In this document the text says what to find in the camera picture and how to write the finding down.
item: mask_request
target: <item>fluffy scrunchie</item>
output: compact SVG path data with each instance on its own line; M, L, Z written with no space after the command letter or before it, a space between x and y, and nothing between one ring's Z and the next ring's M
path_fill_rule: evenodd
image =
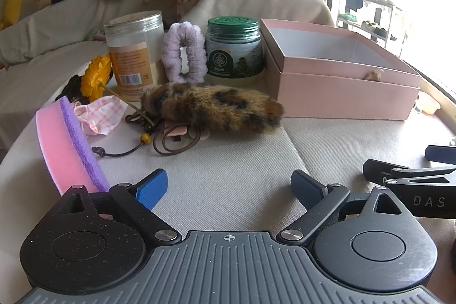
M174 23L163 37L163 55L166 76L173 83L203 83L207 73L204 36L197 25L189 22ZM188 73L182 73L181 47L188 57Z

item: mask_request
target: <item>gray ridged plate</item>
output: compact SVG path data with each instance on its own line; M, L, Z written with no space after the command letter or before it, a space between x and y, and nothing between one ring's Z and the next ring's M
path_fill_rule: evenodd
M267 232L198 232L154 250L144 268L113 289L67 296L34 289L21 304L435 304L424 287L392 295L331 281L306 250Z

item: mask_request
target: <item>pink plaid fabric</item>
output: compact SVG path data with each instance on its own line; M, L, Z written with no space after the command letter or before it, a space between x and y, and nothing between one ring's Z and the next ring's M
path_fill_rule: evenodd
M88 105L71 104L86 136L107 136L120 124L128 105L114 95L101 97Z

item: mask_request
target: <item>box lid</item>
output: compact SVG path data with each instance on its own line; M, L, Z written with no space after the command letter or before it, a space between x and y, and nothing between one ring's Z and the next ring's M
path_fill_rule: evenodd
M421 81L405 62L357 32L261 19L261 33L281 72L363 79L377 71L385 83L418 87Z

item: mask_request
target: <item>open box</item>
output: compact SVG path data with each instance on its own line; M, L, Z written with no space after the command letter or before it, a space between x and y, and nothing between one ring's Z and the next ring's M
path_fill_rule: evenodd
M421 76L362 35L341 28L261 20L268 92L286 117L405 120ZM363 80L380 73L380 82Z

